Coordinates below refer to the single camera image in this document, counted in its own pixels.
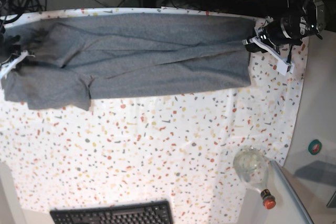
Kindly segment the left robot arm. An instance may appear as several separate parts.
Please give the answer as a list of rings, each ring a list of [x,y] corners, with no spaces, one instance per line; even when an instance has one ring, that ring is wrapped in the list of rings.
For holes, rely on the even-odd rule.
[[[300,46],[303,38],[319,36],[325,29],[323,0],[287,0],[287,5],[288,14],[274,18],[272,22],[258,28],[252,36],[243,41],[247,51],[262,53],[269,51],[253,42],[254,37],[279,53],[280,47]]]

